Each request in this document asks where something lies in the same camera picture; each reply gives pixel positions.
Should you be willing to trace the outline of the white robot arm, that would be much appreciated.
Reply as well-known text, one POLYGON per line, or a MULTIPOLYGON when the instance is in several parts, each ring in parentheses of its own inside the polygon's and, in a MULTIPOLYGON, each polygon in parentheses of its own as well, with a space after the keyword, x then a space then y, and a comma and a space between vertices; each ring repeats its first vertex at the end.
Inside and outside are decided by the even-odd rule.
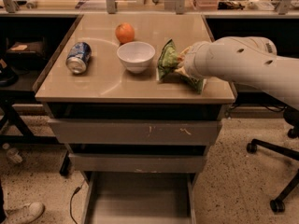
POLYGON ((224 37, 190 46, 178 71, 192 78, 217 77, 261 90, 299 109, 299 60, 266 52, 260 37, 224 37))

